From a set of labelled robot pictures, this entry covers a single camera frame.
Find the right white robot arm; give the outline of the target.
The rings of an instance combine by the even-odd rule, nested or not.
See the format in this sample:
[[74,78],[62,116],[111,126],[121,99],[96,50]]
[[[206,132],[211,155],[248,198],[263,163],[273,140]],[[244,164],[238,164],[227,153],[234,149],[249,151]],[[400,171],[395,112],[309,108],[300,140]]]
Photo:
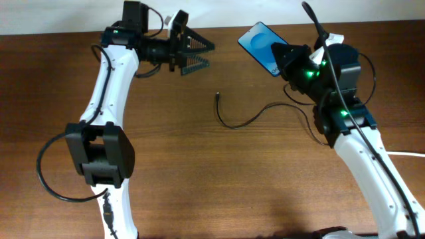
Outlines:
[[423,238],[424,209],[393,165],[374,117],[356,96],[361,73],[357,50],[332,44],[315,63],[307,45],[275,42],[271,49],[291,89],[315,102],[315,126],[354,176],[379,238]]

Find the blue Galaxy smartphone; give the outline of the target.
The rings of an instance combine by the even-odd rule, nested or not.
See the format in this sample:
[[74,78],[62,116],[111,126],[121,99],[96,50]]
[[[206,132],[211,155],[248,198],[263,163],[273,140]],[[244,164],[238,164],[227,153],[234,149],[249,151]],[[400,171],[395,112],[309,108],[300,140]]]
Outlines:
[[272,53],[272,45],[275,42],[287,44],[261,21],[254,24],[238,39],[238,44],[273,77],[280,75]]

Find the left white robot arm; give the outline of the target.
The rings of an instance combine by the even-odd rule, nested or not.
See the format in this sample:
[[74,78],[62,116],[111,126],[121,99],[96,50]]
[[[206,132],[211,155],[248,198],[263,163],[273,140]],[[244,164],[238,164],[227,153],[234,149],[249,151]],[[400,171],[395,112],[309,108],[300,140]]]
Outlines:
[[106,27],[100,41],[100,70],[79,123],[66,126],[66,142],[79,175],[96,194],[105,238],[138,238],[129,199],[135,151],[124,133],[124,111],[131,81],[142,61],[179,67],[186,75],[208,67],[202,53],[214,44],[187,26],[188,13],[177,11],[167,24],[167,38],[144,29],[142,13],[130,11]]

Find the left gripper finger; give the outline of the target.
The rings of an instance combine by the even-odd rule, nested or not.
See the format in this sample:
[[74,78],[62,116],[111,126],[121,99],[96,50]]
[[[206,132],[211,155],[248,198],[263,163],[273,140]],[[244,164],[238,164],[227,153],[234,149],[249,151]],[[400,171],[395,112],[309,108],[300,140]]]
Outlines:
[[185,56],[181,63],[181,75],[192,74],[209,66],[210,62],[199,55]]
[[182,34],[182,53],[186,55],[202,54],[215,49],[213,42],[187,27]]

